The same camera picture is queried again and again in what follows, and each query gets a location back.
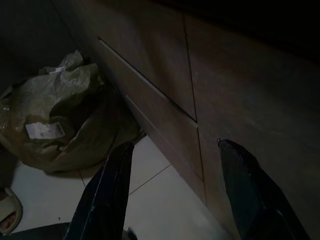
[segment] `floor tile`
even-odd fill
[[[11,189],[23,206],[21,222],[14,232],[72,220],[85,188],[79,172],[47,175],[21,164],[12,173]]]
[[[124,225],[139,240],[231,239],[172,166],[129,196]]]
[[[133,150],[129,193],[132,193],[169,165],[166,157],[151,139],[148,136],[144,137]],[[81,171],[86,185],[101,166],[102,163]]]

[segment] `wooden panel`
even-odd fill
[[[320,68],[186,19],[207,205],[237,236],[217,138],[247,148],[320,238]]]
[[[197,196],[202,200],[202,202],[206,203],[204,183],[188,167],[188,165],[181,160],[175,148],[172,147],[172,145],[166,140],[161,132],[152,124],[152,122],[150,122],[149,119],[146,118],[146,116],[141,112],[140,109],[138,109],[137,105],[135,105],[135,103],[128,96],[126,96],[126,101],[137,121],[141,126],[143,126],[144,131],[152,139],[154,144],[161,150],[161,152],[170,161],[170,163],[179,172],[181,177],[192,188]]]
[[[156,126],[179,157],[202,179],[197,124],[177,110],[148,80],[102,41],[100,52],[120,88]]]
[[[96,35],[196,119],[182,14],[145,0],[81,2]]]

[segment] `green sack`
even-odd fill
[[[0,97],[0,143],[46,172],[88,167],[141,129],[96,64],[69,54]]]

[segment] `dark wall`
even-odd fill
[[[0,29],[0,92],[76,49],[51,1],[0,1]]]

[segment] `slipper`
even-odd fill
[[[9,187],[4,188],[4,191],[7,194],[7,197],[0,201],[0,223],[10,214],[15,212],[15,219],[13,223],[11,223],[11,225],[6,229],[0,228],[0,233],[7,235],[11,233],[19,224],[22,218],[23,209],[21,202]]]

